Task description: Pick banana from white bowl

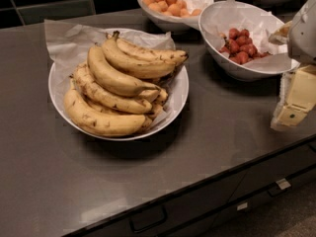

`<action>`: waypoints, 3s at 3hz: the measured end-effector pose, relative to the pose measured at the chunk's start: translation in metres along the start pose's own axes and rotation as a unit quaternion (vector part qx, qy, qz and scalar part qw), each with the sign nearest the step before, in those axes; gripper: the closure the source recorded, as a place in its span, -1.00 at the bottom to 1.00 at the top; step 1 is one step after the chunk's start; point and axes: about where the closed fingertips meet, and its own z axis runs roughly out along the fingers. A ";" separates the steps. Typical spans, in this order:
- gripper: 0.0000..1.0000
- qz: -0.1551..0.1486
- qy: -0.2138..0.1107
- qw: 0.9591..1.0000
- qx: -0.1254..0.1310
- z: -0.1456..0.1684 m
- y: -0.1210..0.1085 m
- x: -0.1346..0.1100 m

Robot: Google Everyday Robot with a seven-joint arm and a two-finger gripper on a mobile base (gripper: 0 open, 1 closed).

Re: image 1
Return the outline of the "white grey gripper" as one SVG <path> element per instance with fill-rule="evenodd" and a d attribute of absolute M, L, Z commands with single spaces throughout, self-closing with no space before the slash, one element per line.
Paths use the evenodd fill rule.
<path fill-rule="evenodd" d="M 287 40 L 288 56 L 300 63 L 282 75 L 279 102 L 271 128 L 297 127 L 316 106 L 316 0 L 307 0 L 292 19 Z"/>

